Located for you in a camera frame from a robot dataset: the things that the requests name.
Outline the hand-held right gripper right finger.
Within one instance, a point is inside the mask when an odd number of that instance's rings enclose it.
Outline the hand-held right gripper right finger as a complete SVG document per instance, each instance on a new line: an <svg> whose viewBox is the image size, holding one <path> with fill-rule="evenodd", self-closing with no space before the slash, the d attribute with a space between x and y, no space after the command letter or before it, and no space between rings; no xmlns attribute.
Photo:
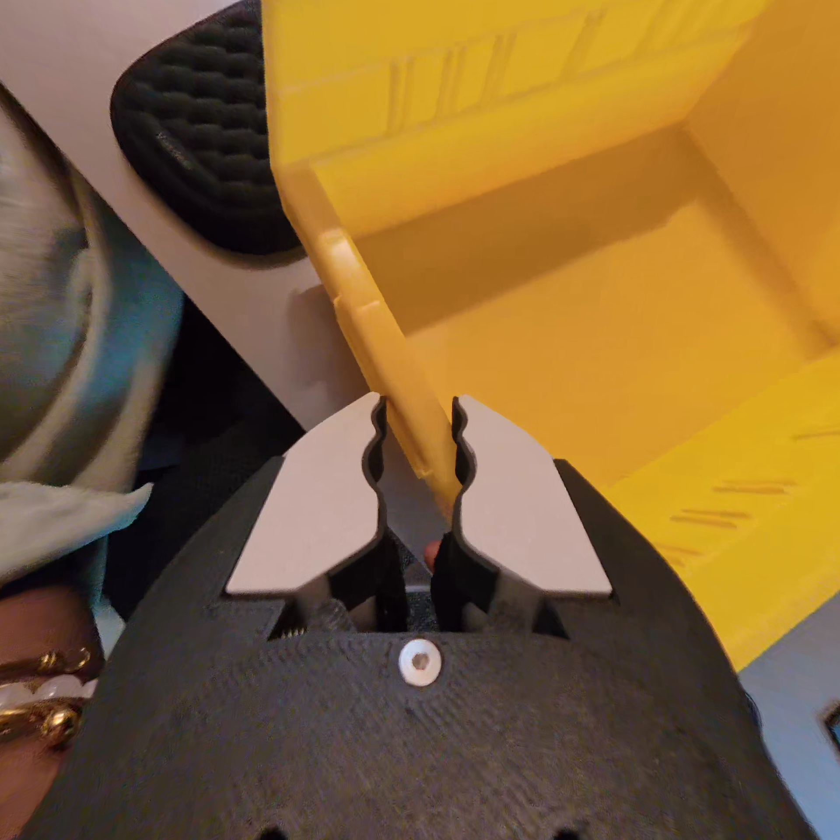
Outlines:
<svg viewBox="0 0 840 840"><path fill-rule="evenodd" d="M541 444L472 396L453 401L456 476L452 534L497 582L549 596L604 599L613 586L557 465Z"/></svg>

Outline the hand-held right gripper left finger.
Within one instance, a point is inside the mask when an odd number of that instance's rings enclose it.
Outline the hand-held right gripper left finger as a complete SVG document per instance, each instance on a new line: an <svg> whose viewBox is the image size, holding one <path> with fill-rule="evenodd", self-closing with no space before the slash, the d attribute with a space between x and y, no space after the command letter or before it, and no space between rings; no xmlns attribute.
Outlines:
<svg viewBox="0 0 840 840"><path fill-rule="evenodd" d="M285 453L225 593L368 599L382 574L386 401L370 392Z"/></svg>

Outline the yellow plastic bin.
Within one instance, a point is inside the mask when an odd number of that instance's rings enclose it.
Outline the yellow plastic bin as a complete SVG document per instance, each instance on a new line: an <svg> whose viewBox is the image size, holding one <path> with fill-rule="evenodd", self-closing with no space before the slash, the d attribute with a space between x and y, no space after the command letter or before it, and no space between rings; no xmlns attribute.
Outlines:
<svg viewBox="0 0 840 840"><path fill-rule="evenodd" d="M838 2L263 2L283 210L446 512L568 459L743 669L838 591Z"/></svg>

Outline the black textured wrist rest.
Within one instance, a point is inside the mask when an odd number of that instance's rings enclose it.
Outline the black textured wrist rest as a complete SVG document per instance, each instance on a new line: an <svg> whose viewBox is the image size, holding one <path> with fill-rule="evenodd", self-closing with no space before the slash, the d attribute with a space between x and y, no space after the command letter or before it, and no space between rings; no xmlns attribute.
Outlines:
<svg viewBox="0 0 840 840"><path fill-rule="evenodd" d="M207 243L246 257L300 247L270 169L260 2L236 2L150 49L112 90L139 178Z"/></svg>

